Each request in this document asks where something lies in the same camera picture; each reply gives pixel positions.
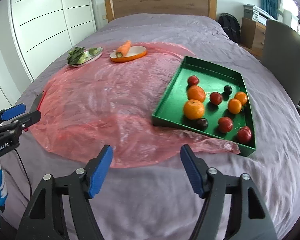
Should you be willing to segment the carrot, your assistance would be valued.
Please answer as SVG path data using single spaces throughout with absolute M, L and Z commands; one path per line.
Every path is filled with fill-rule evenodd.
M 116 57 L 117 58 L 125 57 L 128 54 L 130 47 L 131 47 L 131 41 L 128 40 L 123 45 L 121 45 L 119 48 L 117 48 L 117 50 L 115 52 Z

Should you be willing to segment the dark plum front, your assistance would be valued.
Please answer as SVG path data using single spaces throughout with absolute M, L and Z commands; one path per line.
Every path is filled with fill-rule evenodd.
M 206 130 L 209 126 L 209 122 L 206 118 L 200 118 L 196 120 L 196 126 L 202 130 Z

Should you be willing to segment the grey storage boxes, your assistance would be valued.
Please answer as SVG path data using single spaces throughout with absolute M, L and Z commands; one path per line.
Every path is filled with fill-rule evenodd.
M 243 5 L 244 7 L 244 18 L 256 21 L 258 23 L 261 23 L 262 25 L 266 25 L 267 20 L 273 20 L 273 16 L 269 15 L 266 11 L 263 9 L 251 5 L 251 4 L 246 4 Z

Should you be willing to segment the wooden headboard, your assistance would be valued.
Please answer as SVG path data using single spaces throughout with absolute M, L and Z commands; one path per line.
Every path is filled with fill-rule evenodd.
M 217 15 L 217 0 L 105 0 L 108 22 L 135 14 Z

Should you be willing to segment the purple bedspread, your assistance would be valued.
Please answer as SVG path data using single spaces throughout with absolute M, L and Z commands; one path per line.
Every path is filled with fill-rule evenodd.
M 300 116 L 275 76 L 229 40 L 221 26 L 205 16 L 138 14 L 119 18 L 87 37 L 81 46 L 131 46 L 165 42 L 184 46 L 198 57 L 243 76 L 252 108 L 257 149 L 246 158 L 234 153 L 197 152 L 224 174 L 252 176 L 283 238 L 300 216 Z M 61 56 L 25 90 L 19 102 L 31 106 L 47 82 L 66 66 Z M 17 152 L 1 159 L 8 187 L 4 219 L 18 227 L 30 191 L 43 175 L 66 176 L 86 163 L 47 152 L 24 132 Z M 106 239 L 188 239 L 202 208 L 179 153 L 157 164 L 113 168 L 91 201 Z

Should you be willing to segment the large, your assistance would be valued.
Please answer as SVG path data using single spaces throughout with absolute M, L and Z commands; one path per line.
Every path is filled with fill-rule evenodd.
M 204 102 L 206 98 L 205 90 L 203 90 L 201 87 L 195 85 L 190 86 L 187 90 L 187 98 L 189 100 L 197 100 L 200 102 Z

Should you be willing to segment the wrinkled red fruit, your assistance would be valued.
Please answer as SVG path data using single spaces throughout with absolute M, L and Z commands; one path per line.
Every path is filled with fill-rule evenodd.
M 190 76 L 187 80 L 187 84 L 189 86 L 196 86 L 198 85 L 198 83 L 199 83 L 199 79 L 195 75 Z

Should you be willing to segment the green leafy vegetable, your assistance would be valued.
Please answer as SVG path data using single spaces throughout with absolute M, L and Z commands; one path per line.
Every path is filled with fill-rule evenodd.
M 85 54 L 84 47 L 75 47 L 74 50 L 69 51 L 67 62 L 71 66 L 77 66 L 85 63 L 87 55 Z

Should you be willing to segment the dark plum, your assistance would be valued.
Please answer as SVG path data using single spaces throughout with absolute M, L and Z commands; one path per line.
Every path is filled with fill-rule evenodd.
M 229 85 L 224 86 L 224 93 L 227 95 L 232 94 L 232 87 Z
M 196 120 L 196 126 L 202 130 L 206 130 L 209 126 L 209 122 L 206 118 L 200 118 Z

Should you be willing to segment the black backpack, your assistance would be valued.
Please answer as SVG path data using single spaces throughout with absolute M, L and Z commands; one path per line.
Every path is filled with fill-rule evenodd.
M 238 20 L 234 16 L 228 13 L 222 13 L 219 16 L 218 23 L 221 25 L 230 40 L 237 44 L 240 44 L 241 28 Z

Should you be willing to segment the green tray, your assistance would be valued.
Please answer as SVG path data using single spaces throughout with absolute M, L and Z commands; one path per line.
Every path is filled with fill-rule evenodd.
M 241 73 L 186 56 L 152 114 L 154 126 L 192 131 L 237 144 L 248 157 L 256 149 L 252 110 L 235 95 L 248 95 Z

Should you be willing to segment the small orange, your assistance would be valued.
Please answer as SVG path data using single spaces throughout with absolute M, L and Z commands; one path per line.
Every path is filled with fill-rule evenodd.
M 234 98 L 240 101 L 242 106 L 244 106 L 248 101 L 248 96 L 245 94 L 245 92 L 237 92 Z
M 231 99 L 228 102 L 228 111 L 232 114 L 238 114 L 242 109 L 242 104 L 238 99 Z

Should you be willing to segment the dark plum back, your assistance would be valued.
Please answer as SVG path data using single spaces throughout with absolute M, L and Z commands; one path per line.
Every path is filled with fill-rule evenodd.
M 232 94 L 232 87 L 229 85 L 224 86 L 224 93 L 227 95 Z

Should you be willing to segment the small bok choy piece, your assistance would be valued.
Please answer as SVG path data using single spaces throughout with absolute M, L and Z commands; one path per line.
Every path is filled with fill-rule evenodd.
M 99 48 L 90 48 L 88 50 L 88 52 L 89 52 L 90 55 L 96 55 L 100 52 L 100 49 Z

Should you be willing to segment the wooden drawer cabinet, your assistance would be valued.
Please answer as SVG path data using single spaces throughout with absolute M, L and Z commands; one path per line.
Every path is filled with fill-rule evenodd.
M 265 34 L 265 25 L 245 17 L 242 18 L 240 45 L 258 60 L 262 57 Z

